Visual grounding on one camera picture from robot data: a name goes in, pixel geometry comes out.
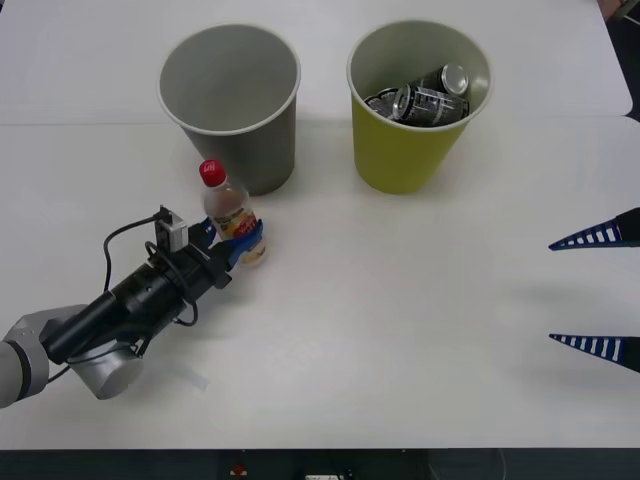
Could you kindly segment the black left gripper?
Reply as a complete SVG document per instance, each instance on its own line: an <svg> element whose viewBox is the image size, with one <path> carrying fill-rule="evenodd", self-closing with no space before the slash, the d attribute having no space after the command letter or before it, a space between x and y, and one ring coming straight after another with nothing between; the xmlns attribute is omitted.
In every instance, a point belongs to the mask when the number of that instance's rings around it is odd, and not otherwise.
<svg viewBox="0 0 640 480"><path fill-rule="evenodd" d="M250 267L259 265L264 255L258 256L256 251L257 246L264 240L263 229L263 222L258 221L249 233L221 241L219 247L224 259L205 253L193 244L171 253L169 259L185 280L190 297L193 300L199 300L211 289L226 288L232 280L228 272L237 265ZM199 223L198 235L202 245L214 244L217 231L210 218L205 218Z"/></svg>

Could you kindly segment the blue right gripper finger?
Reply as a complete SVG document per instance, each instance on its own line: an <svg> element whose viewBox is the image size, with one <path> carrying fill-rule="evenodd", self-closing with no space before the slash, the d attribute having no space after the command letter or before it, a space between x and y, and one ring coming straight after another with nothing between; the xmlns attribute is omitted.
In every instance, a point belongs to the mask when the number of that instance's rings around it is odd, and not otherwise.
<svg viewBox="0 0 640 480"><path fill-rule="evenodd" d="M640 208L617 215L564 237L548 246L551 251L595 248L638 248Z"/></svg>
<svg viewBox="0 0 640 480"><path fill-rule="evenodd" d="M640 338L635 336L573 336L549 334L548 337L574 350L640 372Z"/></svg>

